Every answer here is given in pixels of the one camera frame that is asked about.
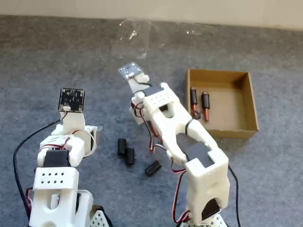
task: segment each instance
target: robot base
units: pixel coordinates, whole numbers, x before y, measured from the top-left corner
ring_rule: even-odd
[[[224,222],[220,214],[216,214],[210,224],[196,226],[191,221],[188,221],[186,223],[182,222],[177,225],[177,227],[228,227],[228,225]]]

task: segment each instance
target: white wall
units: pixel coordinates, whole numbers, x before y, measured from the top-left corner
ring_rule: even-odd
[[[144,18],[303,30],[303,0],[0,0],[0,14]]]

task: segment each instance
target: black cable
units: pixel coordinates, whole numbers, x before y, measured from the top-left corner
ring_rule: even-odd
[[[237,214],[238,226],[241,227],[240,218],[239,218],[239,182],[238,182],[236,174],[234,173],[234,171],[232,170],[230,165],[228,165],[228,169],[230,170],[233,178],[235,178],[235,181],[236,181],[236,214]]]
[[[56,123],[58,123],[58,122],[60,122],[61,120],[64,119],[64,117],[61,118],[61,119],[59,119],[59,120],[57,120],[57,121],[55,121],[55,122],[51,122],[51,123],[49,123],[48,125],[46,125],[46,126],[40,128],[40,129],[38,129],[37,131],[33,132],[32,134],[30,134],[29,136],[27,136],[24,140],[22,140],[22,141],[19,143],[19,145],[16,147],[16,149],[14,150],[13,164],[14,164],[15,180],[16,180],[16,183],[17,183],[17,187],[18,187],[18,190],[19,190],[21,199],[22,199],[22,201],[23,201],[23,205],[24,205],[25,211],[26,211],[26,213],[27,213],[27,218],[28,218],[28,220],[29,220],[29,218],[30,218],[30,212],[31,212],[31,210],[30,210],[30,208],[29,208],[29,206],[28,206],[27,199],[26,199],[26,197],[25,197],[25,194],[24,194],[24,192],[23,192],[23,188],[22,188],[22,185],[21,185],[21,182],[20,182],[20,179],[19,179],[18,167],[17,167],[17,153],[18,153],[19,149],[22,147],[22,145],[23,145],[26,141],[28,141],[31,137],[33,137],[34,135],[36,135],[36,134],[39,133],[40,131],[42,131],[42,130],[44,130],[44,129],[46,129],[46,128],[48,128],[48,127],[50,127],[50,126],[52,126],[52,125],[54,125],[54,124],[56,124]]]
[[[133,77],[133,79],[137,82],[137,84],[141,84],[141,85],[147,85],[147,86],[150,86],[152,87],[152,84],[149,84],[149,83],[143,83],[143,82],[139,82],[136,77]]]

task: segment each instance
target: white perforated base plate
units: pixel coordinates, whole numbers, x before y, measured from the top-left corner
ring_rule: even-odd
[[[221,215],[217,214],[214,216],[214,219],[208,225],[196,226],[191,221],[188,221],[187,223],[182,223],[180,227],[227,227],[227,225]]]
[[[107,220],[104,216],[104,213],[100,210],[97,210],[95,215],[90,220],[90,227],[109,227]]]

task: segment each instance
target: clear plastic wrap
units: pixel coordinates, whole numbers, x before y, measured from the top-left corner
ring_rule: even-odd
[[[188,35],[205,35],[217,31],[215,26],[197,23],[168,24],[137,19],[125,19],[117,26],[116,39],[111,43],[111,54],[132,59],[145,59],[149,47],[164,47],[169,42],[169,31]]]
[[[118,24],[117,37],[111,53],[115,57],[145,59],[150,39],[151,23],[126,19]]]
[[[217,31],[215,26],[197,23],[179,23],[178,28],[182,33],[188,35],[204,35],[205,33],[215,33]]]

